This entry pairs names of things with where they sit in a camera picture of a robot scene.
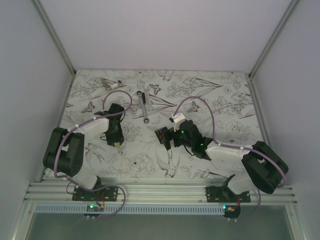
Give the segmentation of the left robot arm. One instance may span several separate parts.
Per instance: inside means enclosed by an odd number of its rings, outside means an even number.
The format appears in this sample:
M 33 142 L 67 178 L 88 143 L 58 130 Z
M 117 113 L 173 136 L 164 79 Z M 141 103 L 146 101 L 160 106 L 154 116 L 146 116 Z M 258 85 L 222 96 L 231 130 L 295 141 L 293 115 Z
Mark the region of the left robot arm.
M 74 132 L 56 127 L 50 136 L 44 157 L 43 166 L 54 173 L 62 173 L 73 184 L 84 187 L 84 195 L 91 201 L 98 200 L 102 188 L 98 185 L 98 176 L 91 173 L 83 164 L 86 158 L 85 147 L 101 134 L 105 135 L 107 145 L 120 147 L 124 142 L 121 128 L 125 109 L 112 103 L 109 110 L 98 111 L 93 119 L 75 127 Z

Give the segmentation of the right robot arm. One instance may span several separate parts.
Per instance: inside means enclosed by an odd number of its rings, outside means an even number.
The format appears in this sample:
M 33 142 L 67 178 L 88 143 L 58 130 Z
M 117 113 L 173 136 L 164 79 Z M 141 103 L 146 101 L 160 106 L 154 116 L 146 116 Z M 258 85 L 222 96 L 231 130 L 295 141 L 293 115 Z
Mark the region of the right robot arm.
M 263 141 L 252 146 L 215 142 L 203 136 L 192 120 L 182 120 L 172 128 L 160 128 L 155 134 L 167 151 L 182 146 L 199 159 L 241 163 L 245 171 L 231 174 L 222 185 L 221 195 L 226 202 L 234 202 L 243 192 L 255 189 L 273 194 L 286 183 L 288 165 Z

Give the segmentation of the black fuse box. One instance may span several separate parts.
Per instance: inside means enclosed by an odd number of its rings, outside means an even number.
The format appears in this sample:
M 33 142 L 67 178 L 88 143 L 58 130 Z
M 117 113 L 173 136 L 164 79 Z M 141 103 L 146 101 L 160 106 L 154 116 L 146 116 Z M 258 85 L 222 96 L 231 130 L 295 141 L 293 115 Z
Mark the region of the black fuse box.
M 163 127 L 154 131 L 155 135 L 156 135 L 156 137 L 157 137 L 157 139 L 158 139 L 158 141 L 160 142 L 161 145 L 163 145 L 162 144 L 162 139 L 163 139 L 163 131 L 162 130 L 163 130 Z

